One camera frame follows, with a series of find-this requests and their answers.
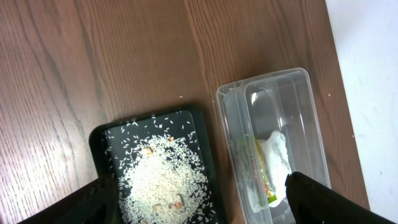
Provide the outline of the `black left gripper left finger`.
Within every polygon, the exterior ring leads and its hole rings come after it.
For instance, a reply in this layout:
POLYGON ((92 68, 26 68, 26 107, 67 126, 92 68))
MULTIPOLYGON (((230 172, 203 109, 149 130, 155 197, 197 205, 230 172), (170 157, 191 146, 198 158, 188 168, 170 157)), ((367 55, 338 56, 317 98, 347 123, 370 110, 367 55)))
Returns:
POLYGON ((112 223, 117 206, 117 182, 112 175, 106 175, 23 220, 22 223, 112 223))

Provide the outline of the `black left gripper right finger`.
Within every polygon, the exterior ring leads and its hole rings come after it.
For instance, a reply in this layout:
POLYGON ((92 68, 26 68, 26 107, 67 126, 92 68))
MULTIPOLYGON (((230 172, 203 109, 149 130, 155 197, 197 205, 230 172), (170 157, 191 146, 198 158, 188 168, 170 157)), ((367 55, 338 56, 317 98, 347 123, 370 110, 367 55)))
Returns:
POLYGON ((390 223, 301 172, 285 180, 286 196, 296 223, 390 223))

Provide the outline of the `white napkin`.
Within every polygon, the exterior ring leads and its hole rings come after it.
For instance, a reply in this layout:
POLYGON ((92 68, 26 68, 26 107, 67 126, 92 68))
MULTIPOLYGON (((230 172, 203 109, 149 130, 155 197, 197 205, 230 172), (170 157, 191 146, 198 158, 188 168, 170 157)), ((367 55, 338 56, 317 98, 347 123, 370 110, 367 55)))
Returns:
POLYGON ((292 173, 287 153, 286 138, 280 131, 273 131, 270 137, 265 140, 265 143, 261 143, 261 148, 266 161, 268 180, 277 195, 277 200, 274 203, 266 203, 266 205, 275 208, 286 198, 285 180, 292 173))

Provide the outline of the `green wrapper scrap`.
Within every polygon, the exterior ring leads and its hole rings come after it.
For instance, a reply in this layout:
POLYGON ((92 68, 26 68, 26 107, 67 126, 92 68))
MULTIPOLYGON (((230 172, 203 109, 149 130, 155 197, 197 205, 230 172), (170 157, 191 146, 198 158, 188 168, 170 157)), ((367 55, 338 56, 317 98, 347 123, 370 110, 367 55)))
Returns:
POLYGON ((255 154, 252 154, 250 148, 246 147, 246 143, 248 142, 248 136, 239 141, 240 146, 243 147, 238 156, 239 169, 243 172, 243 176, 248 182, 246 190, 250 206, 257 212, 264 208, 266 203, 274 203, 277 200, 277 195, 271 187, 266 172, 266 161, 261 148, 261 143, 265 143, 265 140, 254 136, 256 145, 255 154))

